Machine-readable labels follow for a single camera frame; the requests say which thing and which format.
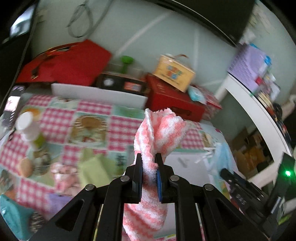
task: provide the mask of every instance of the gray wall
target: gray wall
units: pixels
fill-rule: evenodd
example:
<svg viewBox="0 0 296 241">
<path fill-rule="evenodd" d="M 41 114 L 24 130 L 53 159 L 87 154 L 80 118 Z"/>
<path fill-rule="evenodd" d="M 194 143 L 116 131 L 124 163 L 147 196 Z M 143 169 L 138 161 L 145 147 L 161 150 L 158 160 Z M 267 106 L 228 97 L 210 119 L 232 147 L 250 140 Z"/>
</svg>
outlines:
<svg viewBox="0 0 296 241">
<path fill-rule="evenodd" d="M 48 48 L 75 42 L 69 36 L 67 24 L 79 0 L 41 0 L 40 8 L 46 8 L 46 21 L 36 27 L 33 39 L 34 55 Z M 98 19 L 107 0 L 90 0 L 94 21 Z M 261 2 L 271 22 L 268 33 L 261 23 L 254 32 L 254 44 L 272 58 L 272 72 L 281 87 L 278 102 L 283 103 L 296 79 L 296 46 L 286 29 Z M 86 16 L 73 28 L 82 33 L 88 26 Z M 194 82 L 215 92 L 226 76 L 236 49 L 216 37 L 209 30 L 190 19 L 142 0 L 115 0 L 106 18 L 90 38 L 118 56 L 132 56 L 146 71 L 152 72 L 160 54 L 186 54 L 196 71 Z M 227 95 L 222 101 L 223 110 L 212 123 L 221 129 L 226 139 L 232 139 L 244 126 L 252 124 L 235 99 Z"/>
</svg>

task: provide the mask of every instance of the white bottle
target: white bottle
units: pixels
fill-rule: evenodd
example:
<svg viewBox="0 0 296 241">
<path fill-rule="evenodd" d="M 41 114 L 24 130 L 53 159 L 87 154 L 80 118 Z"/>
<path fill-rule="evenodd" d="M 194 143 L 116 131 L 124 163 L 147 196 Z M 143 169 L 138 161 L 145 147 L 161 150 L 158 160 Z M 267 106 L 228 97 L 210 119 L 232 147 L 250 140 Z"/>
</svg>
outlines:
<svg viewBox="0 0 296 241">
<path fill-rule="evenodd" d="M 33 121 L 33 113 L 27 111 L 21 114 L 15 124 L 16 129 L 21 133 L 22 140 L 28 142 L 33 151 L 38 151 L 45 143 L 39 125 Z"/>
</svg>

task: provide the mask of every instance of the green led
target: green led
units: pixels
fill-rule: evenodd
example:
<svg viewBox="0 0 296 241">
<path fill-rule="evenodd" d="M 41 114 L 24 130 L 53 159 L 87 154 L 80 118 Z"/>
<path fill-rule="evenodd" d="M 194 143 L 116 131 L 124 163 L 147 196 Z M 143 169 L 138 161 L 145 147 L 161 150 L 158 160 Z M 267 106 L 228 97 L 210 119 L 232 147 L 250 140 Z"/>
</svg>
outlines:
<svg viewBox="0 0 296 241">
<path fill-rule="evenodd" d="M 286 171 L 285 174 L 289 177 L 291 176 L 291 172 L 290 171 Z"/>
</svg>

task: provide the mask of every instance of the metal screw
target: metal screw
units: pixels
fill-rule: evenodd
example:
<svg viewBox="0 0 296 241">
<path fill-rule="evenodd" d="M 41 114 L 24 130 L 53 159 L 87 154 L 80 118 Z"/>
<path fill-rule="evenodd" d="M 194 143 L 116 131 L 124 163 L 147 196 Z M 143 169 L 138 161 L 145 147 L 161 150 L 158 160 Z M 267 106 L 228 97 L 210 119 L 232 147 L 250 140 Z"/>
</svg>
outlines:
<svg viewBox="0 0 296 241">
<path fill-rule="evenodd" d="M 129 180 L 129 176 L 121 176 L 120 180 L 122 180 L 123 182 L 127 182 Z"/>
<path fill-rule="evenodd" d="M 205 189 L 206 189 L 207 191 L 212 191 L 212 190 L 214 190 L 214 186 L 213 186 L 212 184 L 206 184 L 206 185 L 205 185 Z"/>
<path fill-rule="evenodd" d="M 94 190 L 94 188 L 95 188 L 95 185 L 93 185 L 93 184 L 87 184 L 85 186 L 85 190 L 87 190 L 89 192 L 91 192 L 92 190 Z"/>
<path fill-rule="evenodd" d="M 173 182 L 176 182 L 176 181 L 178 181 L 180 178 L 179 178 L 179 176 L 177 176 L 177 175 L 172 175 L 172 176 L 170 176 L 170 179 L 171 179 Z"/>
</svg>

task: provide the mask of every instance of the pink cloth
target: pink cloth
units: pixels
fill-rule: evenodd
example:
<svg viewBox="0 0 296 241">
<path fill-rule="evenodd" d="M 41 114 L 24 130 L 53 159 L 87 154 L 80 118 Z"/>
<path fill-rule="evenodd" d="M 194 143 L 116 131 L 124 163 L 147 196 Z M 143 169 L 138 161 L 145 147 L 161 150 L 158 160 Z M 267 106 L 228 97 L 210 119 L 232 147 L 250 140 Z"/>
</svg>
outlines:
<svg viewBox="0 0 296 241">
<path fill-rule="evenodd" d="M 162 228 L 167 205 L 161 204 L 157 195 L 155 154 L 161 153 L 163 161 L 178 146 L 189 125 L 170 109 L 152 112 L 145 110 L 145 119 L 134 141 L 135 161 L 138 153 L 143 161 L 143 189 L 139 204 L 125 204 L 123 227 L 131 241 L 154 240 L 153 235 Z"/>
<path fill-rule="evenodd" d="M 77 167 L 56 162 L 51 164 L 50 171 L 54 174 L 54 187 L 57 193 L 76 196 L 81 191 Z"/>
</svg>

